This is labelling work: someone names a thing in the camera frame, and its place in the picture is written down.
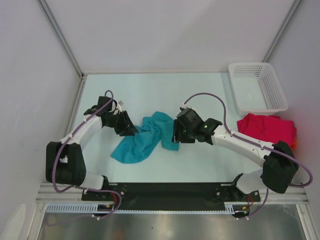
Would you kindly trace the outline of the teal t shirt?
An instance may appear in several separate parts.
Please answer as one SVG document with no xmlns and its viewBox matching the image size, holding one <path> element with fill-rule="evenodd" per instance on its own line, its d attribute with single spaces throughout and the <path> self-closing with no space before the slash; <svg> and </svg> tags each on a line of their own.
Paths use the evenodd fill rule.
<svg viewBox="0 0 320 240">
<path fill-rule="evenodd" d="M 179 150 L 179 144 L 172 142 L 174 119 L 166 113 L 156 111 L 144 117 L 136 128 L 138 133 L 124 137 L 111 158 L 122 164 L 137 164 L 146 160 L 158 144 L 165 150 Z"/>
</svg>

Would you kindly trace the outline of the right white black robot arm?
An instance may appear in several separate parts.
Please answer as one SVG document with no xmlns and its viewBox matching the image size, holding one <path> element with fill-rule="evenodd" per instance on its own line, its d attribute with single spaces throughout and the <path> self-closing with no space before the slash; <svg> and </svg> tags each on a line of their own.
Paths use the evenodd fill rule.
<svg viewBox="0 0 320 240">
<path fill-rule="evenodd" d="M 184 108 L 173 121 L 172 142 L 207 143 L 231 150 L 259 166 L 258 170 L 239 174 L 231 183 L 231 196 L 242 201 L 251 192 L 269 189 L 284 194 L 299 169 L 291 148 L 283 141 L 274 144 L 228 130 L 222 122 L 202 120 L 192 108 Z"/>
</svg>

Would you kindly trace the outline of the white plastic perforated basket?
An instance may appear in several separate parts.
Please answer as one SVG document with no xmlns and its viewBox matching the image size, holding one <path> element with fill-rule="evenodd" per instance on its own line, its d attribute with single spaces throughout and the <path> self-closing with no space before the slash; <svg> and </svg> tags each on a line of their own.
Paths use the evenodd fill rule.
<svg viewBox="0 0 320 240">
<path fill-rule="evenodd" d="M 267 62 L 239 62 L 228 66 L 234 102 L 240 115 L 274 115 L 289 109 L 278 76 Z"/>
</svg>

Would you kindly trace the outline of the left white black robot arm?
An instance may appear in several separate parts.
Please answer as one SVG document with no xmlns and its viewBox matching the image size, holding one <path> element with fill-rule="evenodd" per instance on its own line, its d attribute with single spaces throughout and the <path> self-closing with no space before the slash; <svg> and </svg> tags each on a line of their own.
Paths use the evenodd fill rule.
<svg viewBox="0 0 320 240">
<path fill-rule="evenodd" d="M 134 136 L 139 131 L 127 111 L 122 110 L 113 97 L 100 96 L 96 105 L 84 112 L 83 121 L 60 141 L 51 141 L 46 146 L 45 178 L 57 184 L 93 190 L 100 200 L 110 196 L 108 178 L 90 172 L 86 168 L 83 150 L 92 137 L 103 127 L 114 129 L 121 137 Z"/>
</svg>

